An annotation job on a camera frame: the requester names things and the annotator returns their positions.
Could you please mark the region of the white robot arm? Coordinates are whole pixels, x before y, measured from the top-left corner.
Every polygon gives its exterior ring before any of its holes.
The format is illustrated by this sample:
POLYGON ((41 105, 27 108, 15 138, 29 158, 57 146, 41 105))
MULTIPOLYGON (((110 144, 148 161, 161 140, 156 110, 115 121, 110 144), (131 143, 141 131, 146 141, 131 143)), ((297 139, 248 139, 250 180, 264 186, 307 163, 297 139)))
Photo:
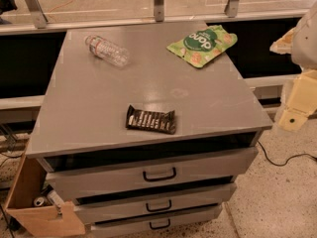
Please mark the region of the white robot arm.
POLYGON ((302 69, 293 80, 277 122, 283 130, 297 131, 317 110, 317 2, 269 50, 291 54, 292 62, 302 69))

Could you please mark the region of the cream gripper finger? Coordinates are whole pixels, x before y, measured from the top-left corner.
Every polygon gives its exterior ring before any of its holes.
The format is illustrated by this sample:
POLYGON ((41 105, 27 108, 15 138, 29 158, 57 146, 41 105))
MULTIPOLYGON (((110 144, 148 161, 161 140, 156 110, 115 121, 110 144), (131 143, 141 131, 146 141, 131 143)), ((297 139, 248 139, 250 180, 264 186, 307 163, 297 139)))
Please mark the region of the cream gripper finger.
POLYGON ((298 131, 307 120, 308 117, 303 113, 285 109, 282 111, 277 125, 285 131, 294 132, 298 131))

